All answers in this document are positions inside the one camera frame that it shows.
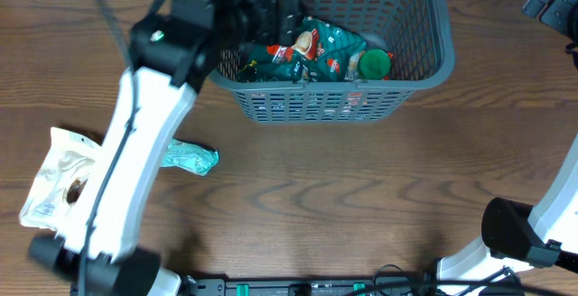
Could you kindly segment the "green Nescafe coffee bag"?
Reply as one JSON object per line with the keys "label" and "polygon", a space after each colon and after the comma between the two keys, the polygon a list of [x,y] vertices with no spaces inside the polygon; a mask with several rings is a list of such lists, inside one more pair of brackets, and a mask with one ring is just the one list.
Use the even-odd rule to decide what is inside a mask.
{"label": "green Nescafe coffee bag", "polygon": [[367,49],[358,34],[308,16],[290,46],[256,44],[239,70],[242,82],[342,82],[350,57]]}

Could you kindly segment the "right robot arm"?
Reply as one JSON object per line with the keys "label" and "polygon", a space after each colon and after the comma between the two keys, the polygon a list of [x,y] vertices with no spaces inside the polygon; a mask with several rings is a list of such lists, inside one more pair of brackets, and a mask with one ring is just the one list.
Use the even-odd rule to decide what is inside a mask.
{"label": "right robot arm", "polygon": [[[570,39],[564,50],[577,56],[577,0],[528,0],[522,11]],[[480,236],[438,260],[432,281],[446,295],[497,295],[517,273],[552,266],[577,270],[575,144],[536,205],[494,198],[484,210]]]}

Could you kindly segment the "green lid jar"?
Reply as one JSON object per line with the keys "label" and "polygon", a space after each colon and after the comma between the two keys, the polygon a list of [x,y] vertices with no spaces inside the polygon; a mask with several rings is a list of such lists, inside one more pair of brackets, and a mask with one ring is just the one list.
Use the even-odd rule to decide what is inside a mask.
{"label": "green lid jar", "polygon": [[392,67],[392,57],[388,52],[373,49],[366,51],[359,59],[359,75],[363,79],[381,80],[385,78]]}

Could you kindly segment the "spaghetti pack with orange ends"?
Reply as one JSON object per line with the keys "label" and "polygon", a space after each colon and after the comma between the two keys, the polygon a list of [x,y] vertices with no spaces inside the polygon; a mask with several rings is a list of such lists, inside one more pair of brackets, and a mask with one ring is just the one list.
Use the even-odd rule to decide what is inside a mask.
{"label": "spaghetti pack with orange ends", "polygon": [[[371,79],[363,79],[360,75],[359,75],[359,69],[358,69],[358,63],[359,63],[359,59],[362,57],[362,55],[365,53],[366,51],[361,51],[353,56],[350,57],[350,62],[349,62],[349,66],[347,68],[347,73],[345,76],[345,79],[347,81],[356,81],[356,80],[371,80]],[[394,54],[392,52],[389,52],[390,56],[392,57],[392,64],[393,64],[393,57]]]}

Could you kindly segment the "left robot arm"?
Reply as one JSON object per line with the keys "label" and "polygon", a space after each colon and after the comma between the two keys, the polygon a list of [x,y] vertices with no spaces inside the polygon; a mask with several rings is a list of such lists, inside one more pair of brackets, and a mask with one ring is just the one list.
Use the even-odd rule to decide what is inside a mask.
{"label": "left robot arm", "polygon": [[245,43],[289,44],[300,0],[153,0],[123,33],[95,0],[125,62],[116,108],[96,167],[72,211],[28,255],[81,295],[187,295],[192,279],[162,267],[138,244],[141,221],[167,146],[193,109],[221,54]]}

